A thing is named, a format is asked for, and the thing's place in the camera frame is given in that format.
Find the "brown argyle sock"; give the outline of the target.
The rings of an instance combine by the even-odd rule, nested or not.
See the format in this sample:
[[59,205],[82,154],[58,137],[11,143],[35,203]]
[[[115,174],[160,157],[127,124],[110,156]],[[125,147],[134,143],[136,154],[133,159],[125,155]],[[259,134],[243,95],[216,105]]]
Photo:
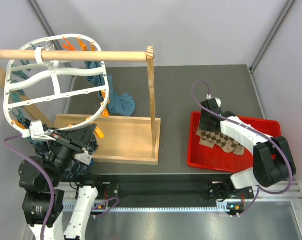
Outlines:
[[238,156],[244,155],[244,147],[233,138],[224,135],[218,131],[202,131],[197,130],[196,135],[200,137],[199,144],[205,147],[214,148],[219,147],[227,154],[234,154]]

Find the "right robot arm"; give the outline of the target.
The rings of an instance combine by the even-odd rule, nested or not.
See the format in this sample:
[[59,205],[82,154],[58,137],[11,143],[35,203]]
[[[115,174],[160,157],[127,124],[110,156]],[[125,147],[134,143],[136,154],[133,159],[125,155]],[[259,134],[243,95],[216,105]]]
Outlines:
[[253,166],[232,174],[224,185],[224,192],[235,198],[247,187],[273,195],[290,190],[296,167],[288,141],[283,136],[264,134],[244,123],[237,115],[222,112],[217,99],[199,103],[201,123],[209,131],[219,131],[236,140],[253,157]]

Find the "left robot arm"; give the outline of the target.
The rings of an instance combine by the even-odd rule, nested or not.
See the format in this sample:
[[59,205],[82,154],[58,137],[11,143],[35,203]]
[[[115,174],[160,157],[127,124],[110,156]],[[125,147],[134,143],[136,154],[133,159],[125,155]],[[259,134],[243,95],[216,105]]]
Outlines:
[[[38,240],[83,240],[96,198],[103,195],[99,176],[88,170],[97,150],[94,123],[77,130],[50,129],[48,141],[31,140],[35,156],[19,166],[19,187],[26,191],[22,210],[26,223]],[[67,228],[62,228],[64,191],[62,180],[77,184],[76,204]]]

